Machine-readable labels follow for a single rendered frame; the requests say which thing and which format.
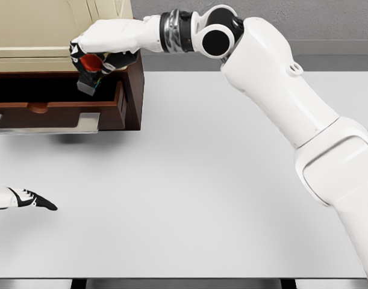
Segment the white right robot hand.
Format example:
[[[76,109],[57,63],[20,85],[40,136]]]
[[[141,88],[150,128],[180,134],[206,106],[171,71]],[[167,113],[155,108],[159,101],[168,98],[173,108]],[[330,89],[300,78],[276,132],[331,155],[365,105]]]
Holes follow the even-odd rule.
[[[147,43],[147,24],[135,19],[98,20],[70,42],[73,65],[80,75],[100,78],[137,61]]]

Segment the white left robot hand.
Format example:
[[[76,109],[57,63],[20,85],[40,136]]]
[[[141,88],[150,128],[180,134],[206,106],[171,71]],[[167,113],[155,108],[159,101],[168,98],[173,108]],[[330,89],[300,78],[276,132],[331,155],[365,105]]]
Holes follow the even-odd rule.
[[[58,210],[55,204],[33,191],[0,186],[0,210],[28,206],[42,207],[50,211]]]

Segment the red button switch grey base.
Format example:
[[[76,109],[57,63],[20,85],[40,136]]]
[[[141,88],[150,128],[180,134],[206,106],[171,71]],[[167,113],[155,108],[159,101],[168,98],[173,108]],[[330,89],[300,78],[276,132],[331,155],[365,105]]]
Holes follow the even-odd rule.
[[[103,77],[102,67],[105,59],[104,54],[86,54],[78,62],[78,90],[90,96],[95,94]]]

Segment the brown drawer with silver handle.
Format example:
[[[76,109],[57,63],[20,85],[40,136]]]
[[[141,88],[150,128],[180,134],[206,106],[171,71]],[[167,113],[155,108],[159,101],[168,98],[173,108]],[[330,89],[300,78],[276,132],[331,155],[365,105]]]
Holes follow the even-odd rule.
[[[122,81],[106,79],[93,96],[76,77],[0,78],[1,134],[94,134],[126,128]]]

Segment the brown cabinet with cream top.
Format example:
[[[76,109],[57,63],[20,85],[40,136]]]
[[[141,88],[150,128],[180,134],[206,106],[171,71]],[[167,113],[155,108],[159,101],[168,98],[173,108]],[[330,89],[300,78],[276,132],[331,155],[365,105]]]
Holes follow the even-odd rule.
[[[131,0],[0,0],[0,78],[71,75],[77,85],[70,41],[97,20],[132,17]],[[124,87],[124,130],[140,129],[145,83],[141,59],[106,76],[99,86],[109,78],[120,79]]]

